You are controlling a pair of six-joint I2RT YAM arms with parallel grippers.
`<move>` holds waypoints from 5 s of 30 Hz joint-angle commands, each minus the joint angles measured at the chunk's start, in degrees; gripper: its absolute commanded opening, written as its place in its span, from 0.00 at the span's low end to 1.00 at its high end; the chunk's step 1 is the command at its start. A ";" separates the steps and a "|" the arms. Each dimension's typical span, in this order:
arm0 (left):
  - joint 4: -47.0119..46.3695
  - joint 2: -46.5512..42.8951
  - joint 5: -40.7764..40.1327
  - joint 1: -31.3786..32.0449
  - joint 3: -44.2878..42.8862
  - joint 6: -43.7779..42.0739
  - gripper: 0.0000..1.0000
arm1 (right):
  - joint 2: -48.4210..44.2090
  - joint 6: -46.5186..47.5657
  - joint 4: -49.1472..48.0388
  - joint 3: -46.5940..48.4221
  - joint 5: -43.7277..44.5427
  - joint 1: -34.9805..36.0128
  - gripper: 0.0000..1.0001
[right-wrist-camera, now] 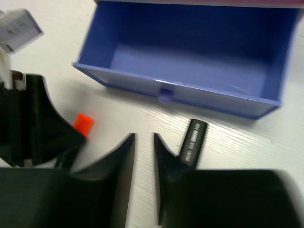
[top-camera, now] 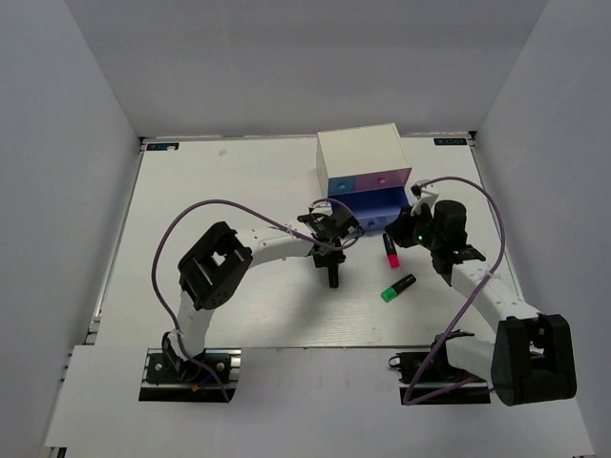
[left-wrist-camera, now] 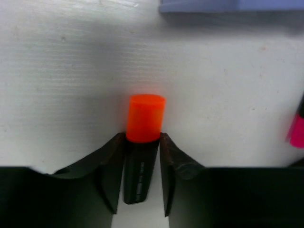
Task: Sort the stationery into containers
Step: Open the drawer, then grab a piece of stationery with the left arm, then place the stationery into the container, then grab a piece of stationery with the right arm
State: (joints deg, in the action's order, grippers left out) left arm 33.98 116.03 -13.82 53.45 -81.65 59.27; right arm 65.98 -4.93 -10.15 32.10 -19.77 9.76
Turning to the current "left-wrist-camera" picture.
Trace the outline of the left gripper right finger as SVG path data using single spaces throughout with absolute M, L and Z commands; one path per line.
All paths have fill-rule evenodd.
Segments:
M 207 168 L 160 137 L 165 216 L 171 228 L 301 228 L 304 162 L 281 168 Z

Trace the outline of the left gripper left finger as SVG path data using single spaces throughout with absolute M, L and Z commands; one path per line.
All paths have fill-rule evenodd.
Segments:
M 3 228 L 109 228 L 117 212 L 125 135 L 53 174 L 0 169 Z

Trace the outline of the orange cap highlighter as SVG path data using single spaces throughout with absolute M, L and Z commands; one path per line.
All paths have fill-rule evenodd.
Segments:
M 132 205 L 147 198 L 159 147 L 166 99 L 137 94 L 129 101 L 126 127 L 123 200 Z

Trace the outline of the blue wide drawer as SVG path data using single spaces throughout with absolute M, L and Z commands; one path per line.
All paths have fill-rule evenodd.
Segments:
M 162 0 L 161 13 L 220 13 L 303 10 L 302 0 Z

